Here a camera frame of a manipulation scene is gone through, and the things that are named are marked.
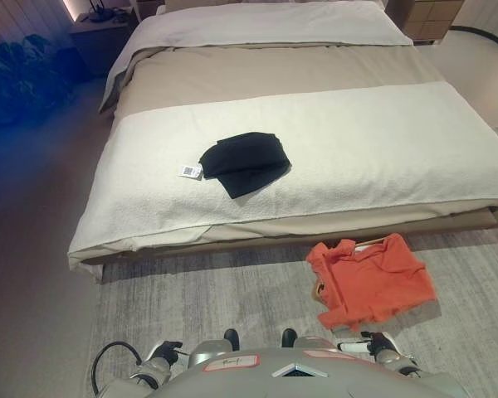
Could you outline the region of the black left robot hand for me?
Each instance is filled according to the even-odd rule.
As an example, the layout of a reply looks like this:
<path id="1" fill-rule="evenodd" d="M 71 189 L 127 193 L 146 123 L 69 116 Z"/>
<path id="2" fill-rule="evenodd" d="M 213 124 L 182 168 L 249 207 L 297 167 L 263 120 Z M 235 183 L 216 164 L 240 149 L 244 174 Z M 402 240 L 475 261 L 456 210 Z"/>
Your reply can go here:
<path id="1" fill-rule="evenodd" d="M 154 349 L 152 358 L 163 358 L 170 366 L 178 361 L 178 349 L 183 346 L 178 341 L 163 341 Z"/>

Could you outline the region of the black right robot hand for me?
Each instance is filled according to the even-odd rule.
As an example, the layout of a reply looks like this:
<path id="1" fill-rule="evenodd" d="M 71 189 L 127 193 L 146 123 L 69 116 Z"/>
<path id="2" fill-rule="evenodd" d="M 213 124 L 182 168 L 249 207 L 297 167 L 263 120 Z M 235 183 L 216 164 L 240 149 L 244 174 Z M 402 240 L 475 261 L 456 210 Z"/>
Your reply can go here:
<path id="1" fill-rule="evenodd" d="M 336 348 L 341 352 L 347 353 L 363 353 L 374 355 L 376 346 L 382 344 L 385 335 L 382 332 L 362 331 L 361 339 L 357 342 L 339 342 Z"/>

